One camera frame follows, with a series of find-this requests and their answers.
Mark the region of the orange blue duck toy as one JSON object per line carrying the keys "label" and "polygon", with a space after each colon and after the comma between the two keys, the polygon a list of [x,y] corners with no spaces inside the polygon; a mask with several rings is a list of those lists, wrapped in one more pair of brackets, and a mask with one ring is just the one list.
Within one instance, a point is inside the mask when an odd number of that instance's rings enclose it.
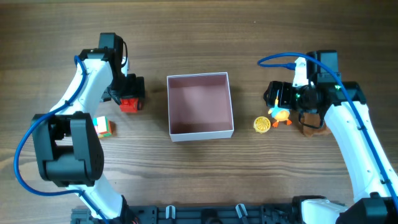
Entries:
{"label": "orange blue duck toy", "polygon": [[286,125],[291,125],[292,121],[289,119],[290,111],[285,108],[278,107],[279,98],[275,99],[274,107],[268,110],[268,114],[275,120],[272,127],[277,128],[280,122],[286,122]]}

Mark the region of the colourful puzzle cube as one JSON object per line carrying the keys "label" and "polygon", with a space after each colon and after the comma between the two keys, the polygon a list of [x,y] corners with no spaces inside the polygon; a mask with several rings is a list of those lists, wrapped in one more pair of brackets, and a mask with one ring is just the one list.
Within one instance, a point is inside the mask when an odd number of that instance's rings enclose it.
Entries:
{"label": "colourful puzzle cube", "polygon": [[112,135],[111,123],[106,116],[93,118],[93,125],[99,138]]}

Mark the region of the white cardboard box pink inside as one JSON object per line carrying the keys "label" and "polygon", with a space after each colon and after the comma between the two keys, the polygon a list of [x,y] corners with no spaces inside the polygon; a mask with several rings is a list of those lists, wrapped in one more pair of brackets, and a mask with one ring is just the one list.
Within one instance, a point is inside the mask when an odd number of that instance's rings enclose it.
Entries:
{"label": "white cardboard box pink inside", "polygon": [[227,72],[168,76],[167,100],[173,142],[232,137],[234,120]]}

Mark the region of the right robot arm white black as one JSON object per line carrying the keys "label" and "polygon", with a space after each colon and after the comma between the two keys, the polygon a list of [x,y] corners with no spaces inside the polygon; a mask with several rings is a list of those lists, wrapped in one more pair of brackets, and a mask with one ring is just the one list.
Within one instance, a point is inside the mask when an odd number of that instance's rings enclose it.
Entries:
{"label": "right robot arm white black", "polygon": [[397,174],[386,157],[369,117],[366,97],[356,82],[344,82],[335,50],[301,54],[286,52],[262,58],[295,57],[281,66],[295,72],[294,80],[270,82],[264,92],[269,114],[296,111],[299,116],[317,114],[318,126],[327,126],[335,137],[353,188],[349,208],[321,196],[294,197],[289,223],[397,223]]}

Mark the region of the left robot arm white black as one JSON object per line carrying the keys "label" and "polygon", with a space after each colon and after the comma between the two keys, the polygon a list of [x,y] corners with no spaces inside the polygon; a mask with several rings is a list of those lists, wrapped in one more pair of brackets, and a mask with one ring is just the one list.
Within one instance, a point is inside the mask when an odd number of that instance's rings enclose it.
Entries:
{"label": "left robot arm white black", "polygon": [[126,199],[103,174],[104,153],[93,117],[102,101],[144,97],[144,79],[128,72],[127,45],[115,33],[102,33],[94,49],[74,58],[76,74],[61,100],[35,114],[32,137],[41,178],[76,194],[97,223],[140,223]]}

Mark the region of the brown plush toy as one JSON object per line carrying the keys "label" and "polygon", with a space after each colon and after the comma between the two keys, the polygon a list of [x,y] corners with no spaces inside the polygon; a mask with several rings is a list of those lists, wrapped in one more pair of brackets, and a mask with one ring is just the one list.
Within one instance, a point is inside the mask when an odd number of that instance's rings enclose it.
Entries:
{"label": "brown plush toy", "polygon": [[311,138],[314,135],[324,136],[331,134],[326,123],[323,123],[323,126],[320,126],[320,116],[318,114],[304,113],[301,115],[299,121],[303,123],[303,134],[308,138]]}

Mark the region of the yellow round wheel toy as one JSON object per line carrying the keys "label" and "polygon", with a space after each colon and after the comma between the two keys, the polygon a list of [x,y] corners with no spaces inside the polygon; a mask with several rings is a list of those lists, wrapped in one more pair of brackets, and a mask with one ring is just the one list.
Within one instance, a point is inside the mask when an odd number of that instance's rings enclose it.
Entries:
{"label": "yellow round wheel toy", "polygon": [[254,120],[253,128],[257,133],[266,133],[271,128],[271,122],[265,116],[259,116]]}

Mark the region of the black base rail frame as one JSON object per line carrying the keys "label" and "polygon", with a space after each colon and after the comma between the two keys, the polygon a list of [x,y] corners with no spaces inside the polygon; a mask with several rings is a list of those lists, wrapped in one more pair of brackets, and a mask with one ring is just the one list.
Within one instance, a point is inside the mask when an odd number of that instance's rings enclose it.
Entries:
{"label": "black base rail frame", "polygon": [[135,206],[130,211],[134,220],[127,218],[110,219],[110,223],[142,224],[206,224],[206,223],[253,223],[253,224],[288,224],[298,223],[296,209],[288,203],[264,205],[238,204],[215,207],[166,207]]}

